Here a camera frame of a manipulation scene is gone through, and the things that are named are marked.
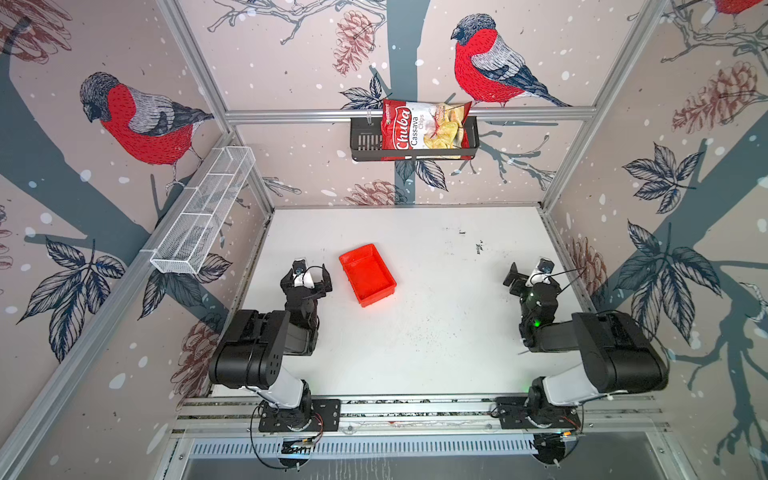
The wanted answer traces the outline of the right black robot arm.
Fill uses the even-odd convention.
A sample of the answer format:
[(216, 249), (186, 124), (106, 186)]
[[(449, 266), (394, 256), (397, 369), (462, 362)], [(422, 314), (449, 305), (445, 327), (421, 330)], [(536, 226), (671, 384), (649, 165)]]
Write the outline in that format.
[(660, 391), (668, 384), (668, 364), (628, 314), (576, 312), (568, 321), (555, 319), (564, 289), (554, 267), (542, 257), (526, 275), (511, 264), (503, 285), (519, 299), (519, 333), (529, 352), (577, 352), (581, 362), (534, 379), (524, 397), (498, 397), (491, 416), (504, 429), (577, 429), (582, 426), (577, 409), (587, 402)]

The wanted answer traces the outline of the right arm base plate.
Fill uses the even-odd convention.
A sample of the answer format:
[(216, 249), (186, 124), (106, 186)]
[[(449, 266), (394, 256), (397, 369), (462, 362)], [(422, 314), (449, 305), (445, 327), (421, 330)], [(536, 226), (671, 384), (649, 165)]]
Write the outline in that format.
[(503, 430), (582, 428), (577, 408), (553, 406), (546, 401), (535, 403), (523, 396), (497, 397), (490, 416), (500, 422)]

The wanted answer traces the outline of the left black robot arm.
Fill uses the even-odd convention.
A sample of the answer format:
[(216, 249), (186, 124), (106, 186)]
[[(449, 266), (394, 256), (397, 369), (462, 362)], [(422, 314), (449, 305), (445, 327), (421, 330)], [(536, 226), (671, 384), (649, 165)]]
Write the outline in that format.
[(295, 260), (280, 280), (281, 310), (237, 311), (212, 354), (208, 378), (214, 385), (245, 389), (262, 400), (262, 432), (324, 429), (307, 381), (282, 366), (286, 356), (310, 356), (320, 330), (318, 302), (333, 290), (325, 265)]

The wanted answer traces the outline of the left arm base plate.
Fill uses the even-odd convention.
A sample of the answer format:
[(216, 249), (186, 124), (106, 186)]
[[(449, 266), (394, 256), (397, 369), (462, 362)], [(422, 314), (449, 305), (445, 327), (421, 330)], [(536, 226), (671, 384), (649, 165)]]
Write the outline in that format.
[(341, 416), (339, 399), (312, 399), (294, 409), (278, 409), (263, 402), (256, 414), (259, 433), (336, 432)]

